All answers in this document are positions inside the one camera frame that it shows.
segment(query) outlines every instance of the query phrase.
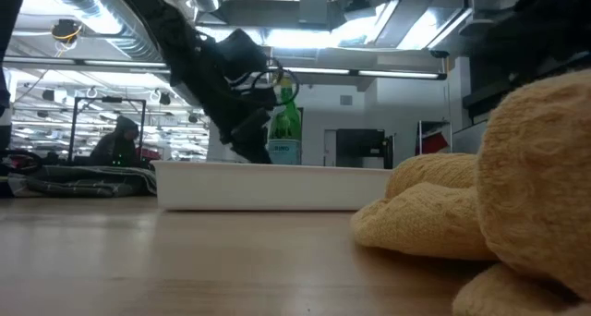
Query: white plastic bin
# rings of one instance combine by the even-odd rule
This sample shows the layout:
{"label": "white plastic bin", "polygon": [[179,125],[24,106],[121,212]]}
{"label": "white plastic bin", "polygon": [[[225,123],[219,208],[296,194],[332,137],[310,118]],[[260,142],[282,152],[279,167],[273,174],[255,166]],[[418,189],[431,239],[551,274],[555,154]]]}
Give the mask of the white plastic bin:
{"label": "white plastic bin", "polygon": [[383,197],[388,170],[152,162],[166,210],[348,211]]}

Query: table surface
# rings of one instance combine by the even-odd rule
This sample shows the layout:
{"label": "table surface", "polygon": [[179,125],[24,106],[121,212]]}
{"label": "table surface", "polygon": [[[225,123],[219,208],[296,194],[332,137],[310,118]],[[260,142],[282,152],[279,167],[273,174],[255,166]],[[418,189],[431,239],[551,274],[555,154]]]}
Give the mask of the table surface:
{"label": "table surface", "polygon": [[0,203],[0,315],[450,315],[487,265],[356,246],[351,213]]}

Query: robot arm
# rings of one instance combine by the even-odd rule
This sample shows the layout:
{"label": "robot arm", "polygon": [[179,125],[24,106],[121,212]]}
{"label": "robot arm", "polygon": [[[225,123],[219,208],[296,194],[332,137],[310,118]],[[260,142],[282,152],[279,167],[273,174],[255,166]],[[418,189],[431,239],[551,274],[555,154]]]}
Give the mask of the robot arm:
{"label": "robot arm", "polygon": [[125,1],[159,46],[171,68],[171,85],[184,83],[195,95],[220,129],[222,143],[232,144],[233,151],[252,163],[270,164],[262,126],[270,120],[267,111],[281,104],[276,102],[272,88],[256,88],[255,81],[244,94],[226,79],[244,80],[243,76],[252,72],[294,75],[281,65],[273,71],[267,69],[269,58],[241,30],[220,43],[213,38],[203,40],[180,11],[163,0]]}

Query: plush paw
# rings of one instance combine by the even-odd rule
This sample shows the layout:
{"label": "plush paw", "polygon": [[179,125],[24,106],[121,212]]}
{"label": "plush paw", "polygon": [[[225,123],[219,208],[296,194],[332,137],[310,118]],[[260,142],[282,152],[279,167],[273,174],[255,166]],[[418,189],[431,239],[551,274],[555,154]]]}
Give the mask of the plush paw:
{"label": "plush paw", "polygon": [[419,183],[352,219],[357,243],[412,255],[494,260],[476,220],[474,188]]}
{"label": "plush paw", "polygon": [[453,302],[453,315],[553,316],[568,307],[561,297],[497,264],[462,288]]}
{"label": "plush paw", "polygon": [[474,154],[427,154],[407,159],[392,172],[386,199],[394,198],[412,186],[428,182],[448,188],[470,188],[476,183]]}

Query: tan plush fabric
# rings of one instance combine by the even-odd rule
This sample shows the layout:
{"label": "tan plush fabric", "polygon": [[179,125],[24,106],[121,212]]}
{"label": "tan plush fabric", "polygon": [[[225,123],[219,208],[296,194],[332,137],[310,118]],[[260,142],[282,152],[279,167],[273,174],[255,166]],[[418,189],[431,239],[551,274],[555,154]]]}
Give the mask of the tan plush fabric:
{"label": "tan plush fabric", "polygon": [[365,207],[353,216],[352,226],[357,243],[368,247],[420,256],[496,259],[478,227],[475,188],[419,183],[391,200]]}
{"label": "tan plush fabric", "polygon": [[477,164],[479,222],[514,269],[591,300],[591,70],[505,99]]}
{"label": "tan plush fabric", "polygon": [[[476,161],[437,154],[401,164],[352,227],[369,247],[504,262],[462,289],[455,316],[591,316],[591,70],[510,94]],[[537,278],[584,305],[568,310]]]}
{"label": "tan plush fabric", "polygon": [[415,184],[428,182],[448,188],[470,188],[474,178],[474,154],[429,154],[399,164],[388,181],[386,199],[392,199]]}
{"label": "tan plush fabric", "polygon": [[453,302],[453,315],[552,316],[568,307],[552,292],[497,264],[460,290]]}

